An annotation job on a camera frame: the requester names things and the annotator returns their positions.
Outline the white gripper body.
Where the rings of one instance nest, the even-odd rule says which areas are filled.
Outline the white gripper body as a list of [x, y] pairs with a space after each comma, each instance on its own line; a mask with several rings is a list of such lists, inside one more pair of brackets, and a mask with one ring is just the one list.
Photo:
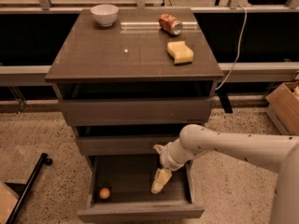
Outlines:
[[163, 146], [160, 153], [160, 164], [164, 169], [174, 172], [184, 165], [183, 156], [180, 151], [181, 146], [176, 142], [169, 142]]

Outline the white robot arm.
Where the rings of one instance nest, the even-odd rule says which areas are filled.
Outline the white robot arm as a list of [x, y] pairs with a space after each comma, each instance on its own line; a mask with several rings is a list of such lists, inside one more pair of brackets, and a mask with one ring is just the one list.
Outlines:
[[270, 224], [299, 224], [299, 137], [248, 133], [217, 133], [190, 124], [179, 138], [154, 147], [162, 167], [151, 192], [160, 192], [171, 175], [206, 151], [217, 151], [278, 174]]

